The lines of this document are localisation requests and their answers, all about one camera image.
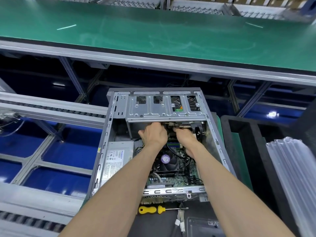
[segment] white label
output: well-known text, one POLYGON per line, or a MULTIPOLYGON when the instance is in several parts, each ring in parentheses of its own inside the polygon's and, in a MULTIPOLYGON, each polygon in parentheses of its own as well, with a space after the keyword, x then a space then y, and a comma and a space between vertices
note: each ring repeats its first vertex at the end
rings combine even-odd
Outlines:
POLYGON ((282 2, 282 4, 281 4, 281 7, 285 7, 285 5, 287 4, 288 1, 289 1, 289 0, 284 0, 284 1, 282 2))
POLYGON ((251 0, 247 0, 246 4, 249 5, 251 3, 251 0))
POLYGON ((267 6, 269 2, 270 2, 270 0, 265 0, 264 3, 263 3, 263 5, 264 5, 264 6, 267 6))
POLYGON ((307 1, 302 1, 301 4, 298 6, 298 8, 302 8, 305 5, 306 2, 307 1))
POLYGON ((103 178, 111 178, 123 165, 124 150, 109 150, 106 153, 103 178))

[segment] conveyor chain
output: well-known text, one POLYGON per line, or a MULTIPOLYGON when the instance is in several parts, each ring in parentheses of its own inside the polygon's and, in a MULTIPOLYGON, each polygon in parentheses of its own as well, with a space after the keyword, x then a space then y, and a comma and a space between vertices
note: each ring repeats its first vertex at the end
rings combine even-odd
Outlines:
POLYGON ((0 220, 6 220, 13 223, 40 228, 43 230, 53 231, 57 233, 60 233, 66 226, 64 224, 36 219, 25 215, 17 215, 6 211, 0 211, 0 220))
POLYGON ((60 111, 60 112, 71 113, 71 114, 105 118, 105 115, 101 115, 101 114, 94 114, 94 113, 88 113, 88 112, 82 112, 82 111, 73 111, 73 110, 67 110, 67 109, 62 109, 62 108, 20 103, 20 102, 8 101, 8 100, 1 100, 0 99, 0 103, 6 103, 6 104, 11 104, 11 105, 22 105, 22 106, 34 107, 34 108, 45 109, 45 110, 60 111))

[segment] power supply label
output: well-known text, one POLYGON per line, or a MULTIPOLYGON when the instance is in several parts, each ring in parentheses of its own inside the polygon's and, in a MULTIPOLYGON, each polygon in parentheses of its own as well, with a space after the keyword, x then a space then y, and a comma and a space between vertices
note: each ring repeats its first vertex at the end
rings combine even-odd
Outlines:
POLYGON ((103 178, 111 178, 123 166, 124 150, 109 150, 106 153, 103 178))

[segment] hand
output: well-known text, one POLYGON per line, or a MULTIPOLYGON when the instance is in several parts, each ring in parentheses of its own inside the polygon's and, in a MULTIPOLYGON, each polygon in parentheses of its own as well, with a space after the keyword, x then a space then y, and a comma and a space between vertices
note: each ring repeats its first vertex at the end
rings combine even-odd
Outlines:
POLYGON ((177 139, 181 145, 185 147, 185 151, 191 158, 194 159, 193 149, 200 145, 200 142, 195 138, 191 131, 188 129, 176 129, 173 131, 177 134, 177 139))
POLYGON ((161 149, 168 141, 167 131, 159 122, 153 122, 146 126, 145 130, 140 130, 138 134, 145 146, 156 145, 161 149))

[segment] green workbench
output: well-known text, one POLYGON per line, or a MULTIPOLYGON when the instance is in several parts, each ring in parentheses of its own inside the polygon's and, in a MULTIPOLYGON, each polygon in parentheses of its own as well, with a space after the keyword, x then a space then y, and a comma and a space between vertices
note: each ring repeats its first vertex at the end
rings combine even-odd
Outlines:
POLYGON ((0 0, 3 38, 316 71, 316 25, 279 20, 0 0))

